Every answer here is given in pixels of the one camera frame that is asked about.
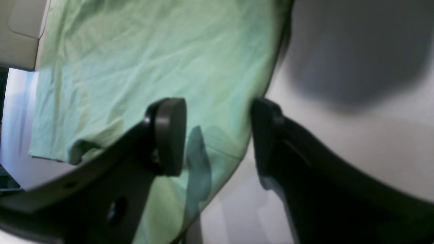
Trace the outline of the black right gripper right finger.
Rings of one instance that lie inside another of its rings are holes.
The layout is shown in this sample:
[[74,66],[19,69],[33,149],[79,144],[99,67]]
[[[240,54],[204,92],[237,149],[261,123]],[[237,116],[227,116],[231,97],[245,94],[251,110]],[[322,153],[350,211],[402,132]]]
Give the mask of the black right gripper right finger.
[[433,203],[362,173],[265,98],[254,99],[256,168],[296,244],[432,244]]

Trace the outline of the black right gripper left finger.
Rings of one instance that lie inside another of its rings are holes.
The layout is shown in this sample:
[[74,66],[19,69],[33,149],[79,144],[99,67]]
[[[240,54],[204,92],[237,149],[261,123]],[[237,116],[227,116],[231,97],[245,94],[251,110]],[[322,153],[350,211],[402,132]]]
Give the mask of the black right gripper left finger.
[[180,176],[186,101],[165,98],[107,150],[33,190],[1,197],[1,234],[41,244],[130,244],[158,176]]

